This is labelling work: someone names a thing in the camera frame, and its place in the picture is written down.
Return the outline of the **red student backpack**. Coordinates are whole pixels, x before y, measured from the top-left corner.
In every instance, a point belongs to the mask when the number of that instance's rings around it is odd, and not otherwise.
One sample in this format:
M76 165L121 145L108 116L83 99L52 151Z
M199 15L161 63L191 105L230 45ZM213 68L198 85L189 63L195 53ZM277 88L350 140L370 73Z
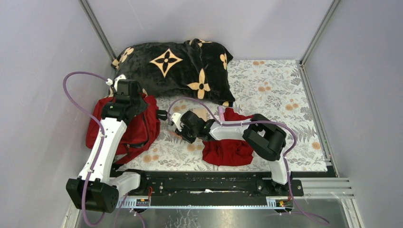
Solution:
M167 119L166 111L159 110L154 96L143 93L142 98L148 104L148 107L143 113L134 117L128 125L115 153L116 155L124 155L124 157L114 162L116 164L126 164L144 151L147 151L159 136L161 126L160 120ZM102 108L106 103L111 102L112 100L114 100L112 97L106 97L97 102L93 110L93 115L98 120L101 120ZM91 119L86 133L87 148L93 148L98 131L98 124Z

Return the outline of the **black floral plush blanket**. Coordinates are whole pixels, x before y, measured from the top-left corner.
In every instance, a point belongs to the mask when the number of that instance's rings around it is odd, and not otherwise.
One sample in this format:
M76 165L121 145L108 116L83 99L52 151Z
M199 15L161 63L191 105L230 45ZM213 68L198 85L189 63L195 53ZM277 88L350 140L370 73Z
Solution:
M117 76L138 81L148 95L209 100L232 107L228 63L232 54L218 42L149 42L126 47L111 62Z

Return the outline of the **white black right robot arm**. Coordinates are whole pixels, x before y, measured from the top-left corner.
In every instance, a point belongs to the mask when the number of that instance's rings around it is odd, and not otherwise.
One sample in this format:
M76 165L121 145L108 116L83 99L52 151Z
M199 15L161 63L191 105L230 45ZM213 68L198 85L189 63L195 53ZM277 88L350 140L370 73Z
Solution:
M259 157L268 161L273 191L284 196L291 190L288 168L283 158L287 134L261 114L254 114L246 120L220 122L215 119L205 121L193 111L187 111L184 114L171 114L170 125L174 125L175 133L189 143L196 139L246 142Z

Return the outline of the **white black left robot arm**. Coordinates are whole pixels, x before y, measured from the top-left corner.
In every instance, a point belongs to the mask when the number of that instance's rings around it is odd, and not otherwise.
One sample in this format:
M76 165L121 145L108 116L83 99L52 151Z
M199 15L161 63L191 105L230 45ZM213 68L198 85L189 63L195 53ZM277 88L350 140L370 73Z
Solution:
M148 107L142 97L139 82L121 74L114 80L105 79L115 89L114 101L108 102L97 119L84 111L95 121L99 129L95 144L83 169L75 179L69 179L66 190L77 209L111 213L120 197L132 191L142 195L147 183L137 172L125 171L116 178L110 172L118 145L132 119Z

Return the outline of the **tan notebook under backpack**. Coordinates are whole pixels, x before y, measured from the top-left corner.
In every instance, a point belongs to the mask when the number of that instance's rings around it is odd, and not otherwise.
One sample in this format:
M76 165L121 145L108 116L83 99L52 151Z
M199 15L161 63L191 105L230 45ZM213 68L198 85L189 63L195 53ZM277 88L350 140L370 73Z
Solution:
M202 120L207 121L208 120L208 115L207 111L204 108L193 108L192 111Z

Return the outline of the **pink marker pen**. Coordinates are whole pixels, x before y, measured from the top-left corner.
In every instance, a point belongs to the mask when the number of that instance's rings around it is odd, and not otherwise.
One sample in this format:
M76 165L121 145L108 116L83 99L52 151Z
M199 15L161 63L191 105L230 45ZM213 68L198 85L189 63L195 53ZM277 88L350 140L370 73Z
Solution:
M225 111L225 109L223 108L223 106L219 106L219 107L218 107L219 120L220 120L220 122L225 121L224 111Z

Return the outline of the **red cloth garment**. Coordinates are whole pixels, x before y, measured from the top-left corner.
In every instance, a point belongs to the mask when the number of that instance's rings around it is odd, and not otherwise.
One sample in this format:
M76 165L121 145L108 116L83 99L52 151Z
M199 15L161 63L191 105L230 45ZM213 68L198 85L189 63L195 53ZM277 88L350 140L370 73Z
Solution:
M253 148L246 141L204 141L202 159L216 166L244 166L253 160Z

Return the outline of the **floral patterned table mat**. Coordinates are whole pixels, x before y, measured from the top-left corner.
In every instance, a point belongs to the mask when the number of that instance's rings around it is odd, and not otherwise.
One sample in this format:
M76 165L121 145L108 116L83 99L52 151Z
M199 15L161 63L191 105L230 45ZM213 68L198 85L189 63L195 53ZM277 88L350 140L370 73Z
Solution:
M289 168L326 172L326 160L295 60L232 60L228 81L235 97L233 110L241 115L261 114L288 126L296 138L287 136ZM190 144L167 124L161 124L151 147L121 167L143 171L268 171L266 160L253 154L245 166L216 166L202 159L201 140Z

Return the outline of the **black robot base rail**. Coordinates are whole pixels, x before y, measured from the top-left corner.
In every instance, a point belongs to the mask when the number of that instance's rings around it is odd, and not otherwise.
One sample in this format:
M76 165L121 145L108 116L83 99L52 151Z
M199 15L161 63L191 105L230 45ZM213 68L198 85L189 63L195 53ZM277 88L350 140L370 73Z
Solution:
M270 172L144 171L141 177L128 195L150 199L151 206L264 206L266 198L304 196L300 180L281 185Z

